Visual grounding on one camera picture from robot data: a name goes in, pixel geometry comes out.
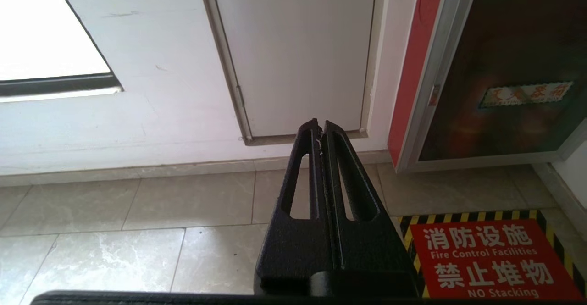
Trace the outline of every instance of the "door frame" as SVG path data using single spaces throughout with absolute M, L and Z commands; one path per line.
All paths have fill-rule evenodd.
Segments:
M 367 53 L 367 61 L 365 61 L 365 82 L 363 84 L 363 97 L 361 98 L 362 108 L 360 116 L 360 125 L 358 130 L 346 131 L 348 138 L 369 138 L 369 117 L 371 115 L 371 96 L 376 87 L 376 73 L 377 65 L 380 59 L 380 51 L 383 49 L 381 43 L 383 42 L 384 31 L 384 13 L 386 12 L 386 0 L 373 0 L 373 10 L 371 11 L 371 31 L 369 33 L 369 51 Z M 245 103 L 241 87 L 238 84 L 237 74 L 234 69 L 233 59 L 231 57 L 230 48 L 226 33 L 222 25 L 222 17 L 216 0 L 204 0 L 208 20 L 212 27 L 212 34 L 216 41 L 218 54 L 221 59 L 222 68 L 224 69 L 226 81 L 228 84 L 228 91 L 233 101 L 235 113 L 237 115 L 238 125 L 243 135 L 244 144 L 247 146 L 260 146 L 269 144 L 293 144 L 295 134 L 285 134 L 277 136 L 253 136 L 251 127 L 245 109 Z
M 473 0 L 440 0 L 417 97 L 396 165 L 398 173 L 561 161 L 568 158 L 587 139 L 585 119 L 556 151 L 419 161 L 436 112 L 434 102 L 437 103 L 442 96 L 444 82 L 449 74 L 472 2 Z

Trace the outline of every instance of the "black mount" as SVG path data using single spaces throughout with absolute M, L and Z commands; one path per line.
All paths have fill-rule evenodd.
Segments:
M 310 157 L 310 219 L 290 217 Z M 354 221 L 346 218 L 342 175 Z M 417 297 L 415 269 L 346 133 L 312 119 L 293 144 L 257 261 L 255 294 Z

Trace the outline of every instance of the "floor tile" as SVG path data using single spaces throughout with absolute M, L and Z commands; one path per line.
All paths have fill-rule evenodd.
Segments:
M 2 236 L 120 230 L 139 180 L 33 186 Z
M 251 294 L 266 224 L 188 228 L 172 292 Z
M 276 170 L 283 170 L 288 167 L 289 165 L 289 157 L 273 157 L 273 158 L 265 158 L 265 159 L 256 159 L 255 163 L 255 171 L 276 171 Z M 304 155 L 302 157 L 302 161 L 300 162 L 300 169 L 307 169 L 310 165 L 310 157 L 308 155 Z
M 61 234 L 22 305 L 48 290 L 168 292 L 184 230 Z
M 0 304 L 18 305 L 57 235 L 0 238 Z
M 383 191 L 379 183 L 376 165 L 365 165 L 365 171 L 373 183 L 379 199 L 385 205 Z M 283 176 L 285 170 L 278 171 L 258 171 L 255 180 L 255 202 L 253 204 L 253 223 L 268 223 L 275 209 L 275 202 L 281 191 Z M 350 211 L 346 190 L 343 188 L 343 200 L 346 217 L 353 219 Z M 310 170 L 300 169 L 298 182 L 296 184 L 295 194 L 293 195 L 293 204 L 291 217 L 295 219 L 310 218 Z
M 560 209 L 541 209 L 548 224 L 554 229 L 560 244 L 569 253 L 583 278 L 587 279 L 587 242 Z
M 391 164 L 377 168 L 392 216 L 527 208 L 500 167 L 402 175 Z
M 141 180 L 124 229 L 251 223 L 255 172 Z
M 512 182 L 531 209 L 558 207 L 549 190 L 534 172 L 531 165 L 513 165 L 506 167 Z
M 0 228 L 8 220 L 31 186 L 0 188 Z

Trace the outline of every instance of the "white wall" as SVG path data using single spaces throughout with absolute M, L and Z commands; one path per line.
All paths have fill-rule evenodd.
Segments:
M 581 205 L 587 208 L 587 141 L 583 142 L 566 161 L 552 163 Z
M 245 146 L 202 0 L 69 0 L 120 94 L 0 104 L 0 175 L 288 156 Z M 386 0 L 369 138 L 386 148 L 415 0 Z

